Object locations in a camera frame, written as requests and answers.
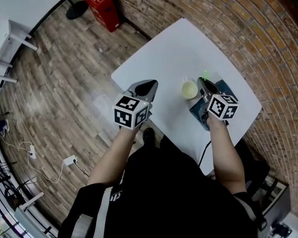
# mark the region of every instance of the brick wall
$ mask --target brick wall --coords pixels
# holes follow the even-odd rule
[[[181,17],[212,40],[261,101],[244,139],[290,184],[298,216],[298,26],[278,0],[118,0],[154,37]]]

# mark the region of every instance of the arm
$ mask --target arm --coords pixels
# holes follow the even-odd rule
[[[102,183],[112,186],[120,182],[138,130],[120,129],[112,145],[94,167],[87,185]]]
[[[232,194],[246,192],[243,163],[223,121],[209,113],[213,162],[216,179]]]

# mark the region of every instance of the white wall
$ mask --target white wall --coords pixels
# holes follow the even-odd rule
[[[58,1],[60,0],[0,0],[0,25],[9,19],[30,32]],[[3,54],[6,62],[10,62],[19,46],[19,43],[11,41]],[[5,71],[6,67],[0,67],[0,75],[4,75]]]

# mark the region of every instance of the table leg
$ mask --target table leg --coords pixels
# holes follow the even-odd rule
[[[24,211],[25,208],[32,206],[36,200],[38,200],[41,196],[44,195],[44,192],[41,192],[40,194],[36,195],[35,197],[33,197],[32,199],[30,199],[29,201],[27,201],[25,204],[22,204],[19,206],[19,208]]]
[[[13,39],[15,39],[16,41],[18,41],[18,42],[20,42],[20,43],[22,43],[22,44],[28,46],[29,48],[31,48],[31,49],[33,49],[33,50],[38,50],[38,47],[36,47],[36,46],[32,45],[31,43],[29,43],[29,42],[27,42],[27,41],[21,39],[19,36],[16,36],[16,35],[13,34],[13,33],[10,34],[10,37],[13,38]]]
[[[26,37],[28,37],[29,39],[32,38],[31,35],[29,35],[29,34],[28,34],[27,32],[25,32],[25,31],[23,31],[21,28],[20,28],[20,31],[21,31]]]
[[[0,65],[2,65],[2,66],[6,66],[6,67],[10,67],[10,68],[12,68],[12,67],[13,67],[13,65],[12,65],[12,64],[10,64],[10,63],[7,63],[7,62],[5,62],[5,61],[1,61],[1,60],[0,60]]]
[[[11,78],[11,77],[0,76],[0,79],[1,79],[1,80],[4,80],[4,81],[12,82],[12,83],[16,83],[16,82],[17,82],[16,79]]]

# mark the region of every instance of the fan base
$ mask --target fan base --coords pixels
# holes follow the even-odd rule
[[[66,18],[76,19],[81,17],[88,9],[88,3],[86,1],[78,1],[75,3],[75,7],[71,6],[66,12]]]

